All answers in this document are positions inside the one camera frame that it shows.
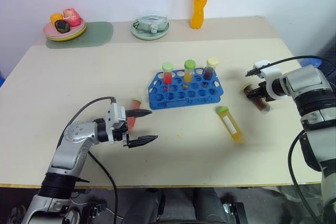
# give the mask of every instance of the pink plate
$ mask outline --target pink plate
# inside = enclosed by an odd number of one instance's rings
[[[48,37],[53,37],[53,38],[64,37],[64,36],[76,33],[84,25],[85,25],[85,22],[81,18],[80,24],[78,26],[70,26],[70,31],[68,31],[67,33],[61,34],[58,30],[56,30],[56,27],[52,23],[48,23],[47,25],[44,26],[43,32]]]

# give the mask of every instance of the green plate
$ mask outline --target green plate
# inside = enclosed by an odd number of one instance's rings
[[[168,32],[169,30],[169,27],[170,27],[170,23],[168,22],[166,28],[161,31],[161,32],[158,32],[156,34],[152,34],[152,33],[139,33],[135,27],[133,26],[134,23],[138,22],[138,20],[135,20],[132,25],[131,25],[131,31],[132,33],[134,34],[134,36],[136,36],[136,38],[139,38],[139,39],[143,39],[143,40],[155,40],[155,39],[160,39],[162,38],[163,36],[166,35],[166,33]]]
[[[96,47],[106,44],[113,35],[113,26],[109,22],[87,22],[87,28],[77,38],[67,41],[47,39],[46,46],[51,49]]]

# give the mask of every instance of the blue test tube rack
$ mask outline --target blue test tube rack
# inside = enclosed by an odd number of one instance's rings
[[[203,71],[203,68],[195,68],[192,82],[186,83],[184,70],[174,70],[171,85],[163,83],[163,72],[157,73],[148,87],[150,108],[159,110],[220,102],[224,91],[216,72],[210,80],[205,80]]]

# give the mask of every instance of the white label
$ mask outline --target white label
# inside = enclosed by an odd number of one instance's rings
[[[232,122],[230,121],[230,118],[227,115],[223,117],[223,120],[232,135],[237,133],[236,128],[233,126]]]

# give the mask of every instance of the white table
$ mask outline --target white table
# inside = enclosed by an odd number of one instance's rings
[[[205,21],[200,30],[187,20],[173,20],[160,40],[141,41],[130,23],[113,23],[111,41],[100,47],[48,49],[39,39],[0,88],[0,183],[4,187],[39,187],[58,138],[70,118],[87,102],[113,95],[130,106],[142,97],[148,109],[147,88],[164,61],[183,69],[186,59],[203,67],[210,56],[219,58],[217,74],[224,88],[221,102],[153,111],[137,119],[131,139],[159,135],[133,149],[121,143],[99,144],[91,150],[120,187],[127,186],[261,186],[287,185],[289,146],[301,131],[300,116],[291,98],[271,103],[261,114],[240,91],[240,85],[261,82],[244,77],[255,61],[276,61],[291,53],[275,30],[260,17]],[[282,72],[299,67],[280,65]],[[215,109],[228,106],[242,129],[246,144],[231,139]],[[78,120],[104,116],[108,101],[84,111]],[[293,154],[299,183],[317,183],[300,145]],[[111,187],[105,174],[88,157],[79,186]]]

